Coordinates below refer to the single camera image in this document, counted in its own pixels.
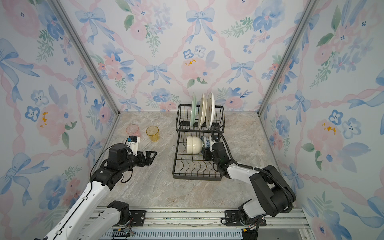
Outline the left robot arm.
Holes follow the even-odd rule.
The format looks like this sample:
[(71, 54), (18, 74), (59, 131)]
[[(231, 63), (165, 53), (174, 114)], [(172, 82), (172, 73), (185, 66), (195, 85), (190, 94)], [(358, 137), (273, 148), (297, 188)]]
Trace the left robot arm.
[(112, 201), (94, 222), (86, 226), (99, 203), (135, 167), (150, 166), (156, 151), (138, 151), (138, 143), (119, 143), (108, 148), (108, 158), (90, 176), (84, 192), (59, 223), (46, 234), (46, 240), (98, 240), (115, 225), (132, 220), (129, 204)]

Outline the pink glass cup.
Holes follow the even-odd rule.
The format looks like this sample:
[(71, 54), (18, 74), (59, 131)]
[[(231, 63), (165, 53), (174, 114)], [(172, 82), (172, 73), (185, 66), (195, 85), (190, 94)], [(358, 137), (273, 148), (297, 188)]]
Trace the pink glass cup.
[(138, 125), (129, 125), (126, 127), (126, 133), (128, 136), (142, 137), (140, 128)]

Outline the white floral plate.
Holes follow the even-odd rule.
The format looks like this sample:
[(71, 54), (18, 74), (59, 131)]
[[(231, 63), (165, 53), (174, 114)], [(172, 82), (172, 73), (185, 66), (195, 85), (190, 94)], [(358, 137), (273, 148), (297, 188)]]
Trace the white floral plate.
[(207, 112), (206, 112), (206, 124), (207, 129), (209, 130), (214, 122), (215, 114), (215, 96), (212, 92), (209, 92), (207, 98)]

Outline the cream ribbed bowl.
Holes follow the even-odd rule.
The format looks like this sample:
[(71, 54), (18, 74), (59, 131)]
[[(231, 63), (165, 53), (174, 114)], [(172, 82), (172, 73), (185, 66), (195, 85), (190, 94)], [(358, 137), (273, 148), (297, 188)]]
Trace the cream ribbed bowl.
[(202, 151), (202, 141), (200, 138), (195, 136), (187, 137), (187, 154), (197, 155)]

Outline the cream plate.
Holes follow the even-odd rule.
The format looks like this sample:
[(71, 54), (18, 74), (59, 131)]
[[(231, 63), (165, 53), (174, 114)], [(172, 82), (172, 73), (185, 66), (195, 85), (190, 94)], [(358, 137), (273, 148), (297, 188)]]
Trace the cream plate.
[(199, 107), (199, 121), (198, 121), (198, 126), (201, 128), (203, 124), (206, 121), (206, 114), (207, 114), (207, 97), (205, 94), (202, 94), (201, 97), (201, 102), (200, 102), (200, 107)]

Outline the black wire dish rack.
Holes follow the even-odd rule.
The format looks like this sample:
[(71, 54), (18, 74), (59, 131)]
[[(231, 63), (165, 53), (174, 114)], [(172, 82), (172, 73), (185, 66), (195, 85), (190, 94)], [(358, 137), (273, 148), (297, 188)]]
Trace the black wire dish rack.
[(225, 130), (224, 107), (213, 109), (199, 104), (179, 104), (176, 117), (177, 145), (173, 178), (181, 180), (220, 181), (212, 160), (210, 128)]

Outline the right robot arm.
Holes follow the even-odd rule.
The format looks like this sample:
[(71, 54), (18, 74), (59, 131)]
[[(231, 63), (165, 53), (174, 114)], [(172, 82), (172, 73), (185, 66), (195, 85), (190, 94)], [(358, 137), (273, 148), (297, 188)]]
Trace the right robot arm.
[(265, 168), (240, 164), (229, 156), (223, 143), (214, 143), (210, 147), (203, 144), (204, 159), (212, 161), (222, 177), (239, 180), (253, 187), (255, 199), (239, 207), (238, 220), (244, 225), (259, 217), (290, 213), (296, 195), (278, 170), (268, 165)]

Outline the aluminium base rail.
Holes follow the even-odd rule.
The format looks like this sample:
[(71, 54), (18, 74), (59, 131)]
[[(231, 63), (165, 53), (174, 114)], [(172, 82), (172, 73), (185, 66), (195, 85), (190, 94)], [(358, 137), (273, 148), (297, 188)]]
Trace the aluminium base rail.
[(131, 208), (119, 226), (120, 213), (97, 207), (82, 224), (60, 221), (56, 240), (313, 240), (302, 209), (262, 217), (250, 226), (236, 209)]

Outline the green plate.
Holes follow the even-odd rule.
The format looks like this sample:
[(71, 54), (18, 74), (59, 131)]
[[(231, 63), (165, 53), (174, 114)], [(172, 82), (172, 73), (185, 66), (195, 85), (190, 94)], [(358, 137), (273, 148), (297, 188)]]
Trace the green plate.
[(193, 93), (193, 99), (191, 104), (191, 116), (190, 116), (190, 127), (192, 128), (196, 122), (196, 112), (197, 112), (197, 97)]

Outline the white blue floral bowl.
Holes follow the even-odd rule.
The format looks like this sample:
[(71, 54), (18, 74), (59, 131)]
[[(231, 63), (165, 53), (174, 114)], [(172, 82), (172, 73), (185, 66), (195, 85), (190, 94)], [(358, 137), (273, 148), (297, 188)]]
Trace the white blue floral bowl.
[(202, 143), (202, 149), (203, 150), (210, 150), (211, 149), (211, 138), (206, 136), (201, 136)]

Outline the yellow glass cup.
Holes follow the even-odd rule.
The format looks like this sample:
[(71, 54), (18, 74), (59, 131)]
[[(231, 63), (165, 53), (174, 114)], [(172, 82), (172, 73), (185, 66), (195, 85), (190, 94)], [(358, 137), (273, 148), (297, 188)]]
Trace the yellow glass cup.
[(160, 139), (160, 130), (157, 126), (150, 126), (146, 129), (146, 134), (152, 142), (157, 142)]

